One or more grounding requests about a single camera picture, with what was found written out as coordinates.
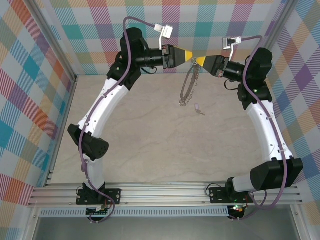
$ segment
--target marble floor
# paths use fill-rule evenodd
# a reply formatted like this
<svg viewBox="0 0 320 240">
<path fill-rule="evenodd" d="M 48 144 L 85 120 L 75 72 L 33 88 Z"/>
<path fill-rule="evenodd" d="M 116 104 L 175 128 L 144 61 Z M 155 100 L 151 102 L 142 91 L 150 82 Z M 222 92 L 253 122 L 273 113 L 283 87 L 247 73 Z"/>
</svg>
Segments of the marble floor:
<svg viewBox="0 0 320 240">
<path fill-rule="evenodd" d="M 110 144 L 103 163 L 107 182 L 226 181 L 262 163 L 256 131 L 237 91 L 225 90 L 223 80 L 202 73 L 192 100 L 181 107 L 185 76 L 143 74 L 119 103 L 101 136 Z M 105 79 L 79 78 L 67 128 L 87 113 Z M 195 103 L 205 115 L 196 113 Z M 85 180 L 67 128 L 52 183 Z"/>
</svg>

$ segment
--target small key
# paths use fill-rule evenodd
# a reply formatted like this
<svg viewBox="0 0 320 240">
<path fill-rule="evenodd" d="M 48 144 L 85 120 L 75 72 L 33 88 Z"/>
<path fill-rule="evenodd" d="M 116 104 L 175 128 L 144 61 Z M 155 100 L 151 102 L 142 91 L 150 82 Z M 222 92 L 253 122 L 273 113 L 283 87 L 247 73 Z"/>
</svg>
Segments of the small key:
<svg viewBox="0 0 320 240">
<path fill-rule="evenodd" d="M 199 104 L 198 103 L 196 103 L 194 105 L 194 107 L 195 107 L 195 111 L 196 111 L 197 114 L 201 114 L 201 115 L 205 116 L 205 114 L 199 109 Z"/>
</svg>

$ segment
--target ventilation grill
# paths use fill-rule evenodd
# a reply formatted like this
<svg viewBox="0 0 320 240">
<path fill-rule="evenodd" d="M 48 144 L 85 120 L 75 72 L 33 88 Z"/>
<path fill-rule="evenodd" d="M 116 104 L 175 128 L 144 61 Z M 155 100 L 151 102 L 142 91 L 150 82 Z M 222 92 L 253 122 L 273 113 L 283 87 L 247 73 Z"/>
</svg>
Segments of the ventilation grill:
<svg viewBox="0 0 320 240">
<path fill-rule="evenodd" d="M 226 206 L 202 206 L 202 207 L 116 207 L 113 217 L 226 217 Z M 77 208 L 43 208 L 41 218 L 75 218 L 88 217 L 86 209 Z"/>
</svg>

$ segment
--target white robot arm segment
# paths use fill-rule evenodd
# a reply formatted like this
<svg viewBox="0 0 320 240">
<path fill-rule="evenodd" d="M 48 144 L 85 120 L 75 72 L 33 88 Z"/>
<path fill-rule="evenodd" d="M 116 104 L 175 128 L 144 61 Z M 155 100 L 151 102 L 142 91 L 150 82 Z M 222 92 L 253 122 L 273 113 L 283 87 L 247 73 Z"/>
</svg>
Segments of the white robot arm segment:
<svg viewBox="0 0 320 240">
<path fill-rule="evenodd" d="M 79 129 L 83 129 L 87 117 L 98 99 L 101 98 L 101 96 L 103 96 L 103 94 L 116 83 L 117 81 L 112 78 L 105 80 L 104 86 L 99 96 L 97 97 L 85 117 L 78 123 Z M 125 95 L 127 95 L 128 92 L 129 90 L 124 85 L 119 85 L 112 92 L 110 92 L 110 94 L 105 97 L 95 109 L 93 115 L 91 116 L 89 125 L 85 128 L 85 132 L 90 132 L 93 137 L 99 138 L 102 134 L 103 129 L 105 128 L 107 120 L 115 110 L 117 104 Z"/>
<path fill-rule="evenodd" d="M 276 130 L 280 136 L 280 140 L 284 149 L 284 154 L 286 159 L 290 159 L 293 156 L 292 152 L 289 150 L 288 146 L 285 143 L 285 140 L 281 134 L 276 117 L 274 114 L 274 104 L 267 100 L 262 101 L 263 105 L 266 107 L 273 122 L 275 124 Z M 276 139 L 275 132 L 272 128 L 272 125 L 260 104 L 251 103 L 246 109 L 247 114 L 251 118 L 255 131 L 258 135 L 259 143 L 262 150 L 262 161 L 268 162 L 273 159 L 283 160 L 280 149 L 278 147 L 278 142 Z"/>
</svg>

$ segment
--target plaid fabric backdrop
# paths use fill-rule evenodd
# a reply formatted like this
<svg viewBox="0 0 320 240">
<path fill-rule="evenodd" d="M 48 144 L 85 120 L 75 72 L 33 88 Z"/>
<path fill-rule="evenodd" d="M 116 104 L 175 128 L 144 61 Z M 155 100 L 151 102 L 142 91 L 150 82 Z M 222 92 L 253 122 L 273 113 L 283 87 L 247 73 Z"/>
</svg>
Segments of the plaid fabric backdrop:
<svg viewBox="0 0 320 240">
<path fill-rule="evenodd" d="M 37 0 L 52 31 L 78 74 L 106 74 L 120 50 L 126 16 L 171 25 L 167 44 L 199 56 L 228 55 L 222 37 L 268 35 L 286 0 Z M 136 21 L 151 48 L 159 33 Z M 253 41 L 238 46 L 234 61 L 250 55 Z M 186 73 L 190 63 L 159 73 Z"/>
<path fill-rule="evenodd" d="M 71 80 L 22 0 L 0 1 L 0 240 L 25 227 L 49 166 Z"/>
<path fill-rule="evenodd" d="M 285 141 L 304 168 L 297 179 L 320 236 L 320 0 L 300 0 L 273 46 L 268 75 Z"/>
</svg>

